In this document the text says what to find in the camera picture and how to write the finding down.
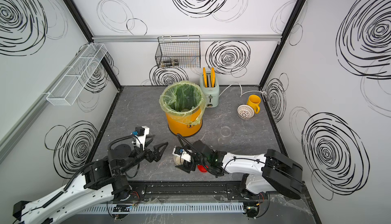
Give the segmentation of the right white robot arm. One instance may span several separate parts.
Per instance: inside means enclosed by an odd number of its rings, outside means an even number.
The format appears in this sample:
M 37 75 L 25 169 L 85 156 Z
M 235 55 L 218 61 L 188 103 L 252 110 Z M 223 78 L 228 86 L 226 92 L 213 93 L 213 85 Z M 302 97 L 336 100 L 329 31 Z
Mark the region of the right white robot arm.
M 173 155 L 179 158 L 177 168 L 184 172 L 190 173 L 202 166 L 216 178 L 241 173 L 244 188 L 250 193 L 275 190 L 291 199 L 301 197 L 302 166 L 276 150 L 268 149 L 259 155 L 238 155 L 213 150 L 200 140 L 190 143 L 180 134 L 177 139 L 180 146 L 174 148 Z

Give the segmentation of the left yellow toast slice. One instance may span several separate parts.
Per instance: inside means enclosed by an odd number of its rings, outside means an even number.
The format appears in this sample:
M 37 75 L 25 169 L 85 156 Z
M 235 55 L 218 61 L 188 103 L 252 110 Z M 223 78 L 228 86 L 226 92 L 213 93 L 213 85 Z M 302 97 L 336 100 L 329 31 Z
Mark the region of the left yellow toast slice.
M 208 87 L 208 76 L 206 72 L 206 68 L 203 67 L 203 81 L 204 81 L 204 87 Z

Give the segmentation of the red jar lid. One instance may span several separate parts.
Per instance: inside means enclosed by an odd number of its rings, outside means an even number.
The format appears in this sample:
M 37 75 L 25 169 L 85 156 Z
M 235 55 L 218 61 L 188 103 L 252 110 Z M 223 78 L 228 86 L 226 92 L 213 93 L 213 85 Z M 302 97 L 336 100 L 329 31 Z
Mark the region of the red jar lid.
M 197 165 L 197 167 L 198 167 L 198 169 L 199 169 L 200 172 L 202 172 L 202 173 L 207 173 L 207 169 L 206 169 L 204 166 L 202 166 L 202 165 Z

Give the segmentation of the mint green toaster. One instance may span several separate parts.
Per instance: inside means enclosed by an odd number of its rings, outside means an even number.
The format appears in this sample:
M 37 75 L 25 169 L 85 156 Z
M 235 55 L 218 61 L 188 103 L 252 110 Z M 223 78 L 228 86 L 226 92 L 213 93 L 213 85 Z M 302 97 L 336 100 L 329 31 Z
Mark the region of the mint green toaster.
M 219 95 L 220 95 L 220 84 L 217 79 L 215 78 L 215 85 L 214 87 L 206 87 L 205 86 L 205 79 L 203 75 L 200 75 L 199 79 L 200 88 L 206 97 L 206 107 L 208 108 L 214 108 L 219 105 Z

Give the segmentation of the yellow trash bin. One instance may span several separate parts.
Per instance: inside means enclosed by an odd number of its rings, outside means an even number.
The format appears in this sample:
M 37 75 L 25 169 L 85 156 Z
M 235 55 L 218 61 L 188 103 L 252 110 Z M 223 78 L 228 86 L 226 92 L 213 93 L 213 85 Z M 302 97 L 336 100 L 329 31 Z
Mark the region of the yellow trash bin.
M 197 134 L 203 125 L 200 114 L 200 109 L 185 117 L 166 113 L 169 130 L 173 134 L 181 134 L 183 137 L 190 137 Z

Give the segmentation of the white round sink strainer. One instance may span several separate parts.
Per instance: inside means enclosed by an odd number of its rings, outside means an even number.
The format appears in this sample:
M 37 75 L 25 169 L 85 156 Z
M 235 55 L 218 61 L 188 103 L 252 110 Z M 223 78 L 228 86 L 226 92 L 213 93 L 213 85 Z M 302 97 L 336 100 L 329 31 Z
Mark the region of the white round sink strainer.
M 240 105 L 237 108 L 238 116 L 242 119 L 251 119 L 254 117 L 254 109 L 249 105 Z

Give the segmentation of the green plastic bin liner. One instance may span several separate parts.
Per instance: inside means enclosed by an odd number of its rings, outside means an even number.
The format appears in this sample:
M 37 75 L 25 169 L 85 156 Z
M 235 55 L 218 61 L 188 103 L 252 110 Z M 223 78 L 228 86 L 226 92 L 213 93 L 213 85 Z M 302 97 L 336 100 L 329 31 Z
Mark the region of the green plastic bin liner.
M 174 121 L 199 125 L 206 109 L 206 97 L 199 85 L 181 81 L 168 86 L 160 95 L 161 109 Z

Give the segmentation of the yellow toast slice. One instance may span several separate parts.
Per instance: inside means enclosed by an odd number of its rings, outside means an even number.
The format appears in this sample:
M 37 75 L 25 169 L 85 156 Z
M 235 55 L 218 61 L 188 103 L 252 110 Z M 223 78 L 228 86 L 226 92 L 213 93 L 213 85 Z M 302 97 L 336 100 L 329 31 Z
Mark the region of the yellow toast slice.
M 211 79 L 211 87 L 215 87 L 215 70 L 214 67 L 210 69 L 210 79 Z
M 204 81 L 204 87 L 208 87 L 208 76 L 206 72 L 206 68 L 203 67 L 203 81 Z

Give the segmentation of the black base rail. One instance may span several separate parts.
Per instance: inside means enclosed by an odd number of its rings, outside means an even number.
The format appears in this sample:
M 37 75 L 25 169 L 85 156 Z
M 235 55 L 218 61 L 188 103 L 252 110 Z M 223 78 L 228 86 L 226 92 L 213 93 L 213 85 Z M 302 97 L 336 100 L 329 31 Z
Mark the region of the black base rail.
M 267 199 L 267 191 L 251 193 L 241 181 L 130 181 L 140 200 L 152 196 L 222 196 L 228 200 Z

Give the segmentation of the right yellow toast slice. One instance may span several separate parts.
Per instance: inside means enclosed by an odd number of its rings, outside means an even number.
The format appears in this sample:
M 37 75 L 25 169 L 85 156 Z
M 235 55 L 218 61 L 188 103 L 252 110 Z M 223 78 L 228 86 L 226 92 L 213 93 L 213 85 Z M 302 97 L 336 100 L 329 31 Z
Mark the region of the right yellow toast slice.
M 210 69 L 210 79 L 211 79 L 211 87 L 215 87 L 215 70 L 214 67 Z

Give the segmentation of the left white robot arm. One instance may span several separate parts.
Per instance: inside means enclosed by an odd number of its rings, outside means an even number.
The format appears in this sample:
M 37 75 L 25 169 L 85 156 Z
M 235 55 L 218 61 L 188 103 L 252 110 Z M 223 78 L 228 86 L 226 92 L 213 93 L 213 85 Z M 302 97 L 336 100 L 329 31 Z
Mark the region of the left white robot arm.
M 16 224 L 55 224 L 91 207 L 108 201 L 128 201 L 132 196 L 140 201 L 126 173 L 143 160 L 160 161 L 168 143 L 142 144 L 134 133 L 109 143 L 106 157 L 85 164 L 77 170 L 67 184 L 36 201 L 14 204 Z

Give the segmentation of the yellow mug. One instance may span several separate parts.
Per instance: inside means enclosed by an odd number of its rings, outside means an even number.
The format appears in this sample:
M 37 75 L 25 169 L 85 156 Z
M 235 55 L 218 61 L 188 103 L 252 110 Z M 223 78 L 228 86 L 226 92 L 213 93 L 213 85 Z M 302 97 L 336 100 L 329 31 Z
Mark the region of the yellow mug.
M 255 114 L 258 114 L 260 112 L 260 103 L 261 98 L 259 96 L 250 95 L 246 104 L 254 110 Z

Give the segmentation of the cream jar lid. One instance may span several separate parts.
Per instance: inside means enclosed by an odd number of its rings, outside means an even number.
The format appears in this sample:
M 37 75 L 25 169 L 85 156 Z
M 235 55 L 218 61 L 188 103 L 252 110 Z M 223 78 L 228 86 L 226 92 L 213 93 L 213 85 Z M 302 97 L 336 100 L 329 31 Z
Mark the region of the cream jar lid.
M 176 166 L 182 166 L 185 160 L 182 158 L 182 155 L 173 154 L 173 161 Z

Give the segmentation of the dark item in basket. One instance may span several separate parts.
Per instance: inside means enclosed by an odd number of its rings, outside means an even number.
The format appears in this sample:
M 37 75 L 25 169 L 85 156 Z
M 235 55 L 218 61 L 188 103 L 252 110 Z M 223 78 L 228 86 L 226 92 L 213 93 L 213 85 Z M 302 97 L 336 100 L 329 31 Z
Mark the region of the dark item in basket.
M 168 59 L 164 59 L 160 63 L 160 65 L 161 65 L 161 67 L 175 67 L 175 66 L 179 66 L 179 61 L 178 61 L 178 59 L 168 58 Z

